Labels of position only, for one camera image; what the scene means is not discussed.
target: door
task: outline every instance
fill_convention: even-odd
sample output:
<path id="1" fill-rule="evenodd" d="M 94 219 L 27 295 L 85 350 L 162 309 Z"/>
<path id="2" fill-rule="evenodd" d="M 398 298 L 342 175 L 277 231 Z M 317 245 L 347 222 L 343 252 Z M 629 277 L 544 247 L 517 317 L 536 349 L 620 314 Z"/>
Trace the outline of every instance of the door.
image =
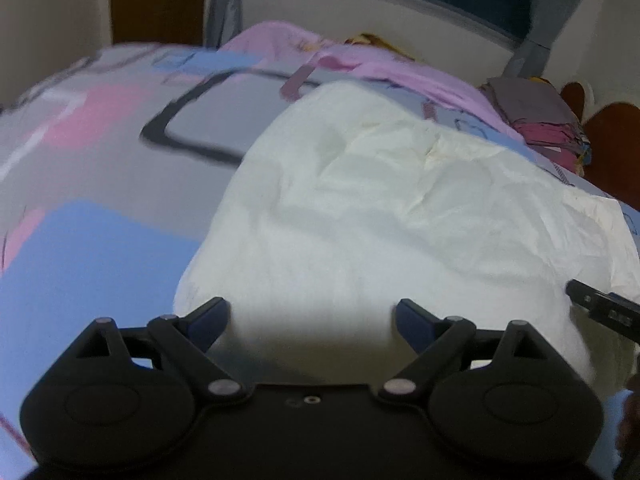
<path id="1" fill-rule="evenodd" d="M 202 44 L 205 0 L 111 0 L 113 43 Z"/>

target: gray curtain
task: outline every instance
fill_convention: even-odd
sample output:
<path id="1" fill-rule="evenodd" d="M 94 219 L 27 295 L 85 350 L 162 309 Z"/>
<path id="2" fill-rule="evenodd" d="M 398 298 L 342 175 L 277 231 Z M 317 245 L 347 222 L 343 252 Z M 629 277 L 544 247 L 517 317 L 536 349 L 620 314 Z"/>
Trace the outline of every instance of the gray curtain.
<path id="1" fill-rule="evenodd" d="M 242 0 L 209 0 L 204 46 L 220 48 L 242 31 Z"/>
<path id="2" fill-rule="evenodd" d="M 502 75 L 541 76 L 551 46 L 579 3 L 580 0 L 531 0 L 531 28 Z"/>

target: stack of folded clothes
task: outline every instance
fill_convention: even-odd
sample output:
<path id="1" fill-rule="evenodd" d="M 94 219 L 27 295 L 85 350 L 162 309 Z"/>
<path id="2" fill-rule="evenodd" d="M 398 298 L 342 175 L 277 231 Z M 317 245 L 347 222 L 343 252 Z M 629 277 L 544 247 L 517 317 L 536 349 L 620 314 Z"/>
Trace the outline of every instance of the stack of folded clothes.
<path id="1" fill-rule="evenodd" d="M 553 86 L 540 78 L 494 77 L 481 91 L 527 145 L 583 176 L 591 160 L 589 139 Z"/>

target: white fabric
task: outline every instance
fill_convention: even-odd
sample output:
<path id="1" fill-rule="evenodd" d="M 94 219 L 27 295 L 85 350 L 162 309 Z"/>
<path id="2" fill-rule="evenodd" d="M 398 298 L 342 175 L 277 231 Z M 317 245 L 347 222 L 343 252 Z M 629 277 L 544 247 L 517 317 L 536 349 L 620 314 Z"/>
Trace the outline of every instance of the white fabric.
<path id="1" fill-rule="evenodd" d="M 564 294 L 572 278 L 640 299 L 615 200 L 336 82 L 249 150 L 175 311 L 223 296 L 232 329 L 222 348 L 316 380 L 371 383 L 411 359 L 392 330 L 401 298 L 479 328 L 526 319 L 603 395 L 624 380 L 632 345 L 578 315 L 583 338 Z"/>

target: white wall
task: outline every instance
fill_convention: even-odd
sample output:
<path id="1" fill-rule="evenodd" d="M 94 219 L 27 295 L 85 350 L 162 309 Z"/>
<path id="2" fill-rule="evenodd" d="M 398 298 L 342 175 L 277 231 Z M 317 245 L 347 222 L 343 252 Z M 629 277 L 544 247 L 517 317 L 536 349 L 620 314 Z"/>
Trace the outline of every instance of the white wall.
<path id="1" fill-rule="evenodd" d="M 100 45 L 97 0 L 0 0 L 0 103 Z"/>
<path id="2" fill-rule="evenodd" d="M 640 104 L 640 0 L 604 0 L 580 76 L 596 102 L 631 94 Z"/>
<path id="3" fill-rule="evenodd" d="M 390 0 L 242 0 L 244 27 L 263 20 L 295 23 L 344 40 L 373 32 L 431 66 L 473 85 L 497 76 L 511 50 L 441 17 Z M 557 85 L 577 73 L 602 0 L 583 0 L 556 41 L 545 76 Z"/>

